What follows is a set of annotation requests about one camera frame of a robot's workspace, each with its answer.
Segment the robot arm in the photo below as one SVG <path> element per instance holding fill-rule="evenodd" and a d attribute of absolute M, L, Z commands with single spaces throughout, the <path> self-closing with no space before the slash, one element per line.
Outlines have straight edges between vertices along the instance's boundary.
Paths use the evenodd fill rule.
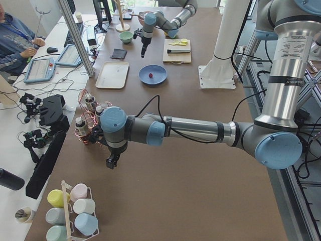
<path fill-rule="evenodd" d="M 256 32 L 277 41 L 262 110 L 252 122 L 228 123 L 179 118 L 161 113 L 128 115 L 117 106 L 104 109 L 91 141 L 108 147 L 114 168 L 128 142 L 159 146 L 166 137 L 203 144 L 225 143 L 244 150 L 260 164 L 285 169 L 302 156 L 294 121 L 314 36 L 320 31 L 320 1 L 260 1 Z"/>
<path fill-rule="evenodd" d="M 176 1 L 176 3 L 182 7 L 182 10 L 172 20 L 169 21 L 162 11 L 147 13 L 144 17 L 142 28 L 134 31 L 133 38 L 141 38 L 141 58 L 144 58 L 148 45 L 151 43 L 155 27 L 163 30 L 170 38 L 174 38 L 177 35 L 179 28 L 197 12 L 198 3 L 195 0 Z"/>

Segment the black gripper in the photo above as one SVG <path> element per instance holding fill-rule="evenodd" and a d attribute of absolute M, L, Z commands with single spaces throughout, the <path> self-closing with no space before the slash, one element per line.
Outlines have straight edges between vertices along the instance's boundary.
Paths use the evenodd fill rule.
<path fill-rule="evenodd" d="M 100 125 L 96 125 L 91 129 L 89 141 L 92 143 L 98 142 L 108 147 L 110 156 L 106 159 L 106 167 L 109 169 L 114 169 L 117 166 L 120 155 L 127 149 L 127 141 L 117 143 L 108 141 Z"/>
<path fill-rule="evenodd" d="M 133 33 L 133 38 L 141 37 L 141 42 L 143 44 L 141 49 L 141 58 L 144 58 L 148 45 L 151 43 L 152 32 L 147 32 L 144 28 L 137 29 Z"/>

